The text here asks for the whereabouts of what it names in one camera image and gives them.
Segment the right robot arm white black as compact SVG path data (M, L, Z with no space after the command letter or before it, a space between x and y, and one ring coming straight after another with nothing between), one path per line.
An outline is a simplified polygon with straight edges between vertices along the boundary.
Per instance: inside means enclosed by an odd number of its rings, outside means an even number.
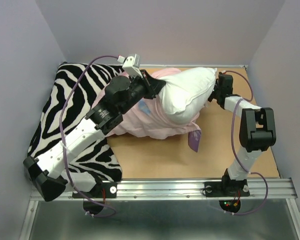
M233 163L225 170L220 181L205 182L207 197L249 196L247 176L260 155L272 147L277 140L274 111L270 107L252 104L252 98L246 99L233 93L233 71L218 74L209 101L216 100L224 110L232 113L231 130L235 129L235 119L240 119L240 149L233 150Z

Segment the purple pink princess pillowcase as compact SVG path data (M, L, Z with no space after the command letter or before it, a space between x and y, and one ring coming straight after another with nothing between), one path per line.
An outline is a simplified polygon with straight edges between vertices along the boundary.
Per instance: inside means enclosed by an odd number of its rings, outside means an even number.
M199 77L202 77L203 70L202 67L196 67L185 70L182 74L178 68L165 68L155 71L150 76L165 80L170 76L178 75L176 80L172 80L172 83L176 83L182 77L182 80L193 87L194 84L199 83ZM151 137L164 140L167 137L188 134L188 146L194 152L198 152L202 133L196 124L199 113L186 115L187 118L191 117L187 123L173 122L169 117L164 112L159 96L154 99L142 98L127 113L123 114L123 121L106 133L106 137L128 133L138 138Z

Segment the white pillow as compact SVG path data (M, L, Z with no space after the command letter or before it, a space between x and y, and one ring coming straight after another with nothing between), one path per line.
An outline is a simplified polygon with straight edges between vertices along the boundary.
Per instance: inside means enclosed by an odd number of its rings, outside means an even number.
M165 86L159 92L163 112L175 124L191 122L213 92L217 69L195 67L162 76Z

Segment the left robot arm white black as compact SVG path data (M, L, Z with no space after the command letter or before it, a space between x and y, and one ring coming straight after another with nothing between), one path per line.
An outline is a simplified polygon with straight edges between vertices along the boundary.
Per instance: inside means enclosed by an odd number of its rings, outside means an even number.
M69 164L93 142L102 140L123 121L123 115L141 99L154 99L165 81L153 78L146 70L116 76L104 88L99 100L77 127L47 152L36 158L27 157L24 168L33 185L46 202L64 192L83 192L90 197L101 193L102 180L89 171L79 175L69 171Z

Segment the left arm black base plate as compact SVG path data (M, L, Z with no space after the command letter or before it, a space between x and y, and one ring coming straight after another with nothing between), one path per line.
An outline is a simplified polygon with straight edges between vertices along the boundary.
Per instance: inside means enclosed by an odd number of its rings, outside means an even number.
M113 199L117 197L116 182L79 182L75 186L89 198Z

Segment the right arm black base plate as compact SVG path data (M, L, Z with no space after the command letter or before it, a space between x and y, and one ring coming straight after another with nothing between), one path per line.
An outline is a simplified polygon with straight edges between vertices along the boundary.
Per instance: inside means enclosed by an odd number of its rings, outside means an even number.
M208 198L234 197L240 194L241 197L249 197L250 191L247 181L231 181L222 183L221 181L206 181L204 183L205 196Z

